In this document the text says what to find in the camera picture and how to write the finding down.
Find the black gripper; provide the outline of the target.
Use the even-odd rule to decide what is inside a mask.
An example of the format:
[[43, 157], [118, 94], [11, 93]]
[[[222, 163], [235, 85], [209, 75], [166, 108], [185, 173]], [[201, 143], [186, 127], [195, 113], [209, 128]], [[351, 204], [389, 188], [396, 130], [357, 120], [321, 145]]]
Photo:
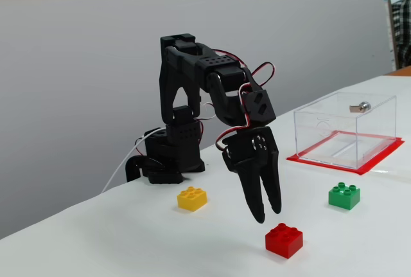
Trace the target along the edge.
[[[238, 174], [249, 210], [262, 224], [265, 211], [261, 194], [260, 177], [272, 210], [279, 214], [282, 208], [278, 172], [277, 145], [270, 127], [239, 131], [223, 139], [223, 160], [229, 171]], [[254, 166], [258, 162], [259, 173]]]

